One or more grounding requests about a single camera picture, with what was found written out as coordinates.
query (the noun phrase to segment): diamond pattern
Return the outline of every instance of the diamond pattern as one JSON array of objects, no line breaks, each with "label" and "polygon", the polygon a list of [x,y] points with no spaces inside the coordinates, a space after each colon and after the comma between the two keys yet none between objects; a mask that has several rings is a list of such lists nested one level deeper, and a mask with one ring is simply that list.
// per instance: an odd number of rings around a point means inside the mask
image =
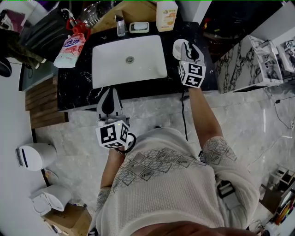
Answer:
[{"label": "diamond pattern", "polygon": [[188,167],[189,166],[189,164],[191,163],[191,161],[189,161],[189,160],[186,160],[185,158],[179,158],[178,160],[177,160],[177,162],[176,162],[177,164],[179,164],[179,165],[182,165],[182,166],[184,166],[184,167]]},{"label": "diamond pattern", "polygon": [[[220,152],[226,152],[226,156],[231,160],[236,159],[235,154],[228,147],[228,144],[224,147],[223,145],[219,145],[220,143],[217,143],[222,140],[219,138],[209,140],[205,145],[207,148],[205,157],[212,164],[218,165],[220,163],[224,156]],[[148,181],[152,176],[161,176],[168,171],[188,167],[202,168],[203,166],[206,166],[206,163],[201,163],[194,157],[185,156],[180,152],[168,148],[127,155],[115,177],[112,191],[115,192],[117,189],[129,186],[134,182]]]},{"label": "diamond pattern", "polygon": [[165,153],[171,153],[172,150],[166,147],[166,148],[164,148],[164,149],[162,150],[162,152],[165,152]]},{"label": "diamond pattern", "polygon": [[155,151],[155,150],[152,150],[149,154],[148,154],[148,157],[152,158],[152,159],[155,159],[156,156],[158,156],[159,154],[159,151]]},{"label": "diamond pattern", "polygon": [[164,160],[166,158],[167,154],[160,152],[159,155],[156,157],[158,160]]},{"label": "diamond pattern", "polygon": [[219,144],[223,145],[223,146],[228,146],[228,143],[225,141],[224,138],[220,137],[218,140]]},{"label": "diamond pattern", "polygon": [[145,181],[148,181],[150,177],[154,174],[154,171],[146,169],[141,175],[140,178],[144,179]]},{"label": "diamond pattern", "polygon": [[167,157],[166,157],[166,161],[170,161],[170,162],[176,162],[177,161],[177,159],[178,159],[179,157],[177,157],[177,156],[175,156],[175,155],[173,155],[173,154],[169,154]]},{"label": "diamond pattern", "polygon": [[118,180],[117,178],[115,178],[114,179],[114,182],[112,183],[112,190],[113,190],[113,192],[116,191],[116,188],[118,187],[119,183],[120,183],[120,180]]},{"label": "diamond pattern", "polygon": [[172,164],[169,162],[162,162],[160,167],[158,168],[158,171],[167,173],[169,169],[171,168]]},{"label": "diamond pattern", "polygon": [[136,162],[131,161],[131,162],[129,163],[129,165],[126,167],[126,169],[131,171],[131,170],[134,169],[134,167],[135,167],[136,165],[137,165]]},{"label": "diamond pattern", "polygon": [[132,173],[128,173],[124,179],[122,180],[123,183],[125,183],[127,186],[135,179],[135,175]]},{"label": "diamond pattern", "polygon": [[106,195],[105,192],[101,191],[101,192],[98,194],[97,199],[99,199],[101,202],[106,202],[107,197],[108,197],[108,195]]},{"label": "diamond pattern", "polygon": [[214,152],[211,156],[210,162],[214,165],[219,165],[221,159],[222,159],[222,155]]},{"label": "diamond pattern", "polygon": [[229,148],[225,154],[226,157],[228,157],[229,159],[236,161],[236,155],[234,154],[233,150],[231,148]]},{"label": "diamond pattern", "polygon": [[134,173],[135,175],[140,175],[140,173],[142,173],[145,169],[145,167],[138,165],[132,170],[132,173]]},{"label": "diamond pattern", "polygon": [[141,153],[138,153],[136,154],[133,160],[136,161],[137,163],[140,163],[143,159],[144,159],[144,155],[142,155]]},{"label": "diamond pattern", "polygon": [[125,175],[127,175],[127,174],[128,174],[128,171],[126,171],[126,170],[118,171],[117,177],[118,177],[118,179],[122,180],[125,177]]},{"label": "diamond pattern", "polygon": [[156,170],[156,169],[158,169],[158,167],[160,166],[161,163],[162,162],[155,160],[148,167],[152,170]]},{"label": "diamond pattern", "polygon": [[152,162],[153,160],[148,158],[148,157],[145,157],[145,159],[143,159],[142,161],[142,165],[145,166],[145,167],[148,167],[148,165]]},{"label": "diamond pattern", "polygon": [[179,157],[183,156],[183,154],[180,153],[179,151],[173,151],[172,154],[179,156]]},{"label": "diamond pattern", "polygon": [[229,148],[228,145],[223,145],[222,143],[218,143],[217,146],[215,147],[214,151],[221,154],[221,155],[224,155],[228,148]]}]

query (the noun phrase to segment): cleaning product bottle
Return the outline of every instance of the cleaning product bottle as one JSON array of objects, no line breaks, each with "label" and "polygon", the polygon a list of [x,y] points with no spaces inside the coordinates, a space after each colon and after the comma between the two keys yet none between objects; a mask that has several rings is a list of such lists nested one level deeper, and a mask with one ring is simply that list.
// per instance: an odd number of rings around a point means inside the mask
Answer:
[{"label": "cleaning product bottle", "polygon": [[173,30],[177,9],[175,1],[157,2],[157,28],[159,32]]},{"label": "cleaning product bottle", "polygon": [[68,19],[66,29],[72,30],[74,34],[68,36],[68,39],[64,42],[58,56],[55,58],[53,64],[57,68],[75,67],[84,43],[90,36],[90,29],[86,28],[85,23],[77,20],[75,21],[77,24],[71,29],[70,21],[72,21],[72,19]]}]

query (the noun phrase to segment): soap bar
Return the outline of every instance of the soap bar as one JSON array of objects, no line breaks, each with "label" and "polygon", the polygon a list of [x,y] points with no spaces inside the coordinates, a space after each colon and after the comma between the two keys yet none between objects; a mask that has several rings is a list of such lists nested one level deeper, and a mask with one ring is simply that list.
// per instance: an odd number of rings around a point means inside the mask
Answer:
[{"label": "soap bar", "polygon": [[134,24],[135,30],[145,30],[148,28],[148,24],[145,22],[138,22]]}]

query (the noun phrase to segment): wooden floor mat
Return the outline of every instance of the wooden floor mat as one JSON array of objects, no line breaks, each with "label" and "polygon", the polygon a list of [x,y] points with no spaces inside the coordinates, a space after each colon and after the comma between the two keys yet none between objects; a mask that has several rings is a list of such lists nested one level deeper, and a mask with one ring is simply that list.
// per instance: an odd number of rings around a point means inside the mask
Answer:
[{"label": "wooden floor mat", "polygon": [[57,77],[26,92],[26,110],[30,114],[32,129],[69,121],[67,112],[57,110]]}]

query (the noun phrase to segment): sleeve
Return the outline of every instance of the sleeve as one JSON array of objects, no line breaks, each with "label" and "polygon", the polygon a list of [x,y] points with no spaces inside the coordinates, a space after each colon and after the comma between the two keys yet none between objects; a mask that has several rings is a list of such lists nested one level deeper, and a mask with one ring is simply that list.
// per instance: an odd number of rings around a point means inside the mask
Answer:
[{"label": "sleeve", "polygon": [[246,229],[260,197],[249,171],[236,162],[236,155],[223,137],[209,139],[203,147],[203,153],[207,164],[214,169],[217,185],[223,180],[230,181],[240,202],[239,206],[230,210],[218,194],[225,226]]},{"label": "sleeve", "polygon": [[92,221],[90,223],[90,227],[88,230],[88,235],[92,235],[91,232],[94,231],[96,229],[96,231],[100,231],[100,229],[96,228],[96,221],[97,221],[97,217],[100,215],[101,210],[103,205],[105,204],[109,194],[110,194],[111,188],[110,187],[103,187],[100,189],[100,192],[98,193],[97,196],[97,207],[96,207],[96,211],[95,214],[92,218]]}]

